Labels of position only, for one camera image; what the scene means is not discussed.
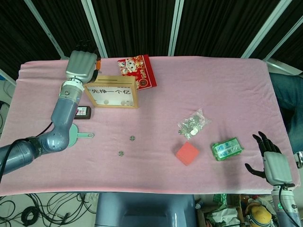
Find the blue jeans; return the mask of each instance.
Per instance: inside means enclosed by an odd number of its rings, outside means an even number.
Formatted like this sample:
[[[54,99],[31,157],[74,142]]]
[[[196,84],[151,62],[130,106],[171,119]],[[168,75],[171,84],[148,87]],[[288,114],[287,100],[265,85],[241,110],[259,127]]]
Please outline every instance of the blue jeans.
[[[303,151],[303,78],[270,73],[293,153]]]

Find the green box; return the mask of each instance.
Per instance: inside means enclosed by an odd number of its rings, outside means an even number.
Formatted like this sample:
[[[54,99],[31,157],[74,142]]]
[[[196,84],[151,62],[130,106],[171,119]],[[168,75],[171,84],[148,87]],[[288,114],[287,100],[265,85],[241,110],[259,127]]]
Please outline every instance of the green box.
[[[244,148],[241,147],[237,137],[231,138],[221,143],[212,145],[213,155],[217,161],[222,161],[229,157],[238,155]]]

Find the table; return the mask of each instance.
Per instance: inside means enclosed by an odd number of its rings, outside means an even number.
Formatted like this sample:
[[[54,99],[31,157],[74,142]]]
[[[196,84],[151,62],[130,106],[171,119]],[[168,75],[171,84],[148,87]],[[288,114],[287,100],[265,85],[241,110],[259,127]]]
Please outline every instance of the table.
[[[93,108],[90,120],[75,120],[75,146],[41,156],[7,174],[0,195],[32,192],[270,193],[272,186],[248,173],[262,170],[253,133],[264,132],[287,155],[300,184],[289,139],[267,66],[256,59],[151,57],[157,87],[138,91],[139,109]],[[103,75],[119,75],[118,59],[103,59]],[[21,66],[0,144],[37,135],[50,122],[67,61],[32,61]],[[83,94],[80,105],[90,105]],[[178,122],[202,109],[212,122],[190,143],[200,150],[189,166],[176,151],[186,142]],[[240,155],[217,162],[211,144],[238,137]]]

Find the red sponge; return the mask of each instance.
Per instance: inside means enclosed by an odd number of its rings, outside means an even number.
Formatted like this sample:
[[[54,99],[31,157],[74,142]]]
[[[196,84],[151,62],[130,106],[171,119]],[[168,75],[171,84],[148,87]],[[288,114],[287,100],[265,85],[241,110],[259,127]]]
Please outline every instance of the red sponge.
[[[177,152],[176,157],[185,165],[189,165],[199,154],[199,150],[190,143],[186,142]]]

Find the robotic arm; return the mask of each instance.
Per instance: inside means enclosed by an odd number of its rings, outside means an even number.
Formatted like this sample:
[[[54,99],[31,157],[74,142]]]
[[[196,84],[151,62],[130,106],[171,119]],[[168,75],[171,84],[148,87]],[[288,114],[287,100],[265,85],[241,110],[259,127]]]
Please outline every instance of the robotic arm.
[[[292,183],[291,170],[288,160],[280,149],[273,144],[265,134],[259,131],[259,136],[252,135],[258,142],[263,157],[264,171],[257,171],[245,163],[247,170],[253,175],[265,178],[273,187],[273,197],[278,223],[281,227],[301,227],[298,207],[290,187]]]
[[[71,53],[67,68],[67,81],[61,85],[57,104],[51,120],[53,130],[37,137],[14,141],[0,148],[0,177],[30,164],[41,155],[59,152],[69,144],[69,130],[82,96],[83,84],[96,79],[97,55],[84,51]]]

